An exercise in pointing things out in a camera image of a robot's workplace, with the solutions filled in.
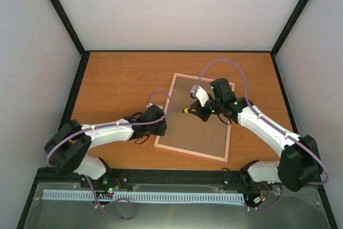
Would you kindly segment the yellow handled screwdriver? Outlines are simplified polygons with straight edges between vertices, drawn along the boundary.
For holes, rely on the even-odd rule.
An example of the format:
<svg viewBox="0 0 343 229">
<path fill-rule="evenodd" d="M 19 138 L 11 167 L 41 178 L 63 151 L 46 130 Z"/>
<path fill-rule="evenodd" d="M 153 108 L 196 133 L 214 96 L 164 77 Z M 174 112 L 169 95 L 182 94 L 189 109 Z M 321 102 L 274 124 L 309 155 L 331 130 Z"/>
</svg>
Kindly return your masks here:
<svg viewBox="0 0 343 229">
<path fill-rule="evenodd" d="M 190 112 L 190 108 L 185 108 L 181 111 L 177 111 L 176 114 L 180 114 L 180 113 L 189 113 Z"/>
</svg>

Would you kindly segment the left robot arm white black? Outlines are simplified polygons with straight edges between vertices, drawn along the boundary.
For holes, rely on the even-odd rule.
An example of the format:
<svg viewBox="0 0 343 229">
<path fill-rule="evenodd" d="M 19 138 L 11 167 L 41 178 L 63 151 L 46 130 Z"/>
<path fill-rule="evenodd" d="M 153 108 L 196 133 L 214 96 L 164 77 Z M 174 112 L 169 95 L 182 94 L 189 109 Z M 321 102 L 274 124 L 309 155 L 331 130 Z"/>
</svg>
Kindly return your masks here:
<svg viewBox="0 0 343 229">
<path fill-rule="evenodd" d="M 91 178 L 99 187 L 106 187 L 111 183 L 109 167 L 103 159 L 87 152 L 108 143 L 163 136 L 167 129 L 165 117 L 159 106 L 150 105 L 143 113 L 137 112 L 115 122 L 89 125 L 70 120 L 45 144 L 47 165 L 55 168 L 59 175 L 77 173 Z"/>
</svg>

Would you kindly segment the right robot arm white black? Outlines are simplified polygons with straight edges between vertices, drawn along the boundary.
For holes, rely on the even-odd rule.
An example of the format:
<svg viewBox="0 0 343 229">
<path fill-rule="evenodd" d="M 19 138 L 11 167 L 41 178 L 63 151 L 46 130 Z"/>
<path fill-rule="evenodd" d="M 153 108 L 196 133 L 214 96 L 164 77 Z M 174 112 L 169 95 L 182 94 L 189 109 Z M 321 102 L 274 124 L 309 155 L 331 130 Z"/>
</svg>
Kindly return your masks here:
<svg viewBox="0 0 343 229">
<path fill-rule="evenodd" d="M 276 182 L 297 192 L 303 186 L 317 182 L 323 173 L 319 163 L 317 143 L 313 137 L 299 136 L 265 116 L 245 97 L 237 98 L 229 82 L 216 79 L 210 83 L 213 94 L 194 85 L 190 96 L 195 100 L 185 113 L 197 116 L 206 122 L 211 115 L 227 118 L 250 130 L 262 139 L 279 157 L 278 161 L 252 161 L 245 166 L 253 182 Z"/>
</svg>

